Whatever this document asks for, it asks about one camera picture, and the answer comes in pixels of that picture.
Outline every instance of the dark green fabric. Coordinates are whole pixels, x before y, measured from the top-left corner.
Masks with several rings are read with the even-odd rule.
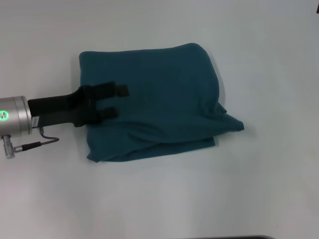
[[[102,100],[116,119],[88,125],[88,159],[128,161],[214,146],[213,136],[244,129],[218,103],[219,87],[197,44],[158,50],[83,52],[81,85],[126,84],[130,96]]]

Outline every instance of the folded towel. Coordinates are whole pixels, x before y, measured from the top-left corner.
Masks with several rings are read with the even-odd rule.
[[[83,52],[81,85],[114,81],[130,96],[98,101],[119,116],[88,125],[88,159],[129,161],[214,146],[213,136],[244,129],[218,103],[218,79],[197,44],[157,50]]]

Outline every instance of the teal cloth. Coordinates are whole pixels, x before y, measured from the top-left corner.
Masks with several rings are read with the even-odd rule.
[[[88,159],[129,161],[214,146],[214,136],[244,129],[218,103],[218,79],[197,44],[156,50],[83,52],[81,85],[114,81],[130,96],[98,102],[119,116],[88,125]]]

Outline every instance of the white background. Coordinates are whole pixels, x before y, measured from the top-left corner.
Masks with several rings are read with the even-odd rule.
[[[85,128],[6,160],[1,239],[319,238],[317,0],[3,0],[0,94],[79,86],[82,51],[166,48],[210,55],[220,102],[245,131],[213,148],[126,163],[86,159]],[[40,140],[15,138],[15,145]]]

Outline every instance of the green led light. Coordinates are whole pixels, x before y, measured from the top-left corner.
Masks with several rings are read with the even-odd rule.
[[[0,120],[6,121],[9,118],[9,113],[7,111],[0,111]]]

